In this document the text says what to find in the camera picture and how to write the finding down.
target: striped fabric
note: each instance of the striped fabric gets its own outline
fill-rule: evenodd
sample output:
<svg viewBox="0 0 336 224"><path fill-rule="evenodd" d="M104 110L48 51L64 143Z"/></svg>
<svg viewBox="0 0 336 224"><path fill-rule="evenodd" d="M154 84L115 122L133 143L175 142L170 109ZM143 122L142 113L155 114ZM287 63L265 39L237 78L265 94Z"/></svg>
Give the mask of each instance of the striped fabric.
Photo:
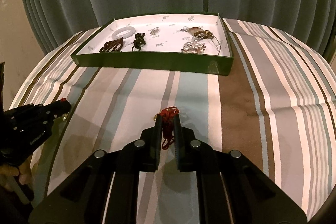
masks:
<svg viewBox="0 0 336 224"><path fill-rule="evenodd" d="M287 33L225 20L234 45L229 76L127 68L77 67L70 54L96 30L49 53L12 107L67 97L73 109L33 155L34 205L93 151L116 151L177 106L183 126L214 149L238 149L310 219L336 183L335 74L315 51ZM138 223L198 223L194 173L179 173L174 149L159 171L141 173Z"/></svg>

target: red knotted cord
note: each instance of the red knotted cord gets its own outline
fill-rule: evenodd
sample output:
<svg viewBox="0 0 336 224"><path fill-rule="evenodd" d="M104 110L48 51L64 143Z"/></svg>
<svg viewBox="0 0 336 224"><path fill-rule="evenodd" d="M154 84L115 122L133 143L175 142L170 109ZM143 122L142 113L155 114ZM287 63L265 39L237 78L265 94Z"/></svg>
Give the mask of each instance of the red knotted cord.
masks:
<svg viewBox="0 0 336 224"><path fill-rule="evenodd" d="M162 149L167 150L169 148L169 145L175 142L174 136L173 136L173 118L176 114L178 114L180 111L176 106L167 107L164 110L160 112L160 116L162 116L162 135L164 138L164 141L162 143Z"/></svg>

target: silver jewelry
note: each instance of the silver jewelry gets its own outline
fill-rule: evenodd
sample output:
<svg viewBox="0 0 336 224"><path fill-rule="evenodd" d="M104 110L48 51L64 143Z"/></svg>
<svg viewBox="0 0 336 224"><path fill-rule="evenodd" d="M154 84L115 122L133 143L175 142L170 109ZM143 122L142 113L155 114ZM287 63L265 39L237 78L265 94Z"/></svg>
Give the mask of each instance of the silver jewelry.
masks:
<svg viewBox="0 0 336 224"><path fill-rule="evenodd" d="M207 46L204 43L201 43L199 39L193 38L193 40L187 43L184 43L181 52L188 52L188 53L195 53L195 54L202 54L205 51Z"/></svg>
<svg viewBox="0 0 336 224"><path fill-rule="evenodd" d="M135 34L135 28L132 27L132 26L128 26L128 27L124 27L124 28L120 28L118 30L116 30L113 34L112 34L112 39L113 40L117 40L119 38L123 38L123 39L126 39L126 38L129 38L131 37L132 35Z"/></svg>
<svg viewBox="0 0 336 224"><path fill-rule="evenodd" d="M221 49L222 49L222 44L221 44L221 42L218 41L217 37L214 36L214 38L215 38L215 39L217 40L217 42L218 42L219 49L218 49L217 45L212 41L212 39L211 39L211 42L216 46L216 49L218 50L218 54L217 54L217 55L219 55L219 53L221 52Z"/></svg>
<svg viewBox="0 0 336 224"><path fill-rule="evenodd" d="M154 29L151 30L151 32L149 33L150 35L156 35L159 32L159 27L155 27Z"/></svg>
<svg viewBox="0 0 336 224"><path fill-rule="evenodd" d="M180 32L187 32L189 28L187 26L184 26L182 29L180 29Z"/></svg>

